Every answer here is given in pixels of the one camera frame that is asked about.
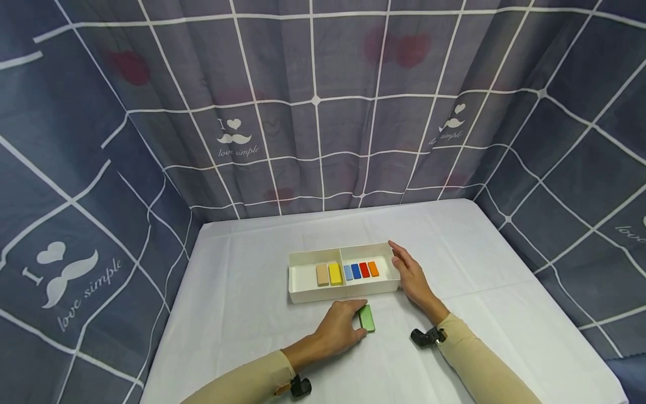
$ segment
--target blue block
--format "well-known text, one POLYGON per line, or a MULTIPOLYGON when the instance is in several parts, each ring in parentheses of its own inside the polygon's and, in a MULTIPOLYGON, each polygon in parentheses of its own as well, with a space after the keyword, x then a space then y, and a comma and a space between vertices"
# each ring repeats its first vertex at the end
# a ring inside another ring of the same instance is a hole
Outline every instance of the blue block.
POLYGON ((343 265, 343 271, 346 273, 346 281, 352 281, 354 279, 350 265, 343 265))
POLYGON ((359 270, 359 264, 352 264, 352 275, 354 279, 361 279, 361 271, 359 270))

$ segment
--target yellow block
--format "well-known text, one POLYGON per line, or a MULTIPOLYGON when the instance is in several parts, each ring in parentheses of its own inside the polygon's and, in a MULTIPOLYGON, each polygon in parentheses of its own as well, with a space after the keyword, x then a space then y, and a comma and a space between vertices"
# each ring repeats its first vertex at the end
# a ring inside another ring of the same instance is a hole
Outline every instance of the yellow block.
POLYGON ((342 285, 343 280, 341 279, 341 268, 336 262, 332 262, 328 265, 329 269, 329 284, 332 286, 342 285))

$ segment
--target block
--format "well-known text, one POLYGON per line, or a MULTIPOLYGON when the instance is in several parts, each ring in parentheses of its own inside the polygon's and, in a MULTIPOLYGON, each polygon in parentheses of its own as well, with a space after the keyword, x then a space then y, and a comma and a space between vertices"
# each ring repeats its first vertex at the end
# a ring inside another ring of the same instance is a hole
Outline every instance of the block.
POLYGON ((368 269, 370 270, 370 276, 372 277, 379 276, 379 271, 377 271, 377 264, 375 264, 375 261, 370 261, 368 263, 368 269))
POLYGON ((355 279, 361 279, 361 271, 359 270, 359 264, 352 264, 352 276, 355 279))
POLYGON ((361 277, 370 278, 370 272, 368 271, 368 264, 366 264, 365 262, 360 262, 359 269, 361 269, 361 277))
POLYGON ((329 269, 329 284, 332 286, 343 285, 343 278, 341 278, 341 268, 337 262, 332 262, 328 265, 329 269))
POLYGON ((350 265, 343 265, 343 271, 346 273, 346 281, 352 281, 354 279, 350 265))
POLYGON ((317 264, 317 285, 327 286, 328 280, 328 266, 325 264, 317 264))
POLYGON ((367 304, 359 309, 359 321, 361 327, 365 328, 368 332, 375 332, 375 322, 372 319, 372 311, 370 305, 367 304))

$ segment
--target beige sleeve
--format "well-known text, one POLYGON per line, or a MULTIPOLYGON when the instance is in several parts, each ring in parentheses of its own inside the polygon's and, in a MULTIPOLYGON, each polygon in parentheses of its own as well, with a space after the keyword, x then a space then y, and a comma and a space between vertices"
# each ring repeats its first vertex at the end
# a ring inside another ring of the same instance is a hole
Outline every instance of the beige sleeve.
POLYGON ((477 404, 541 404, 525 382, 453 314, 437 326, 446 332, 440 351, 477 404))
POLYGON ((295 376, 291 363, 278 350, 218 377, 182 404, 259 404, 295 376))

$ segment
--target red block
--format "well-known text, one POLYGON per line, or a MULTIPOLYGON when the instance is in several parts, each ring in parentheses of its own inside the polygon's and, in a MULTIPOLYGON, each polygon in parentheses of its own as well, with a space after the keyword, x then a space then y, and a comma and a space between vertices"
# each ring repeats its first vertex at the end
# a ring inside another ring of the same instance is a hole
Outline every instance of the red block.
POLYGON ((362 262, 359 264, 359 269, 361 270, 361 277, 362 278, 369 278, 370 277, 370 271, 368 271, 368 264, 365 262, 362 262))

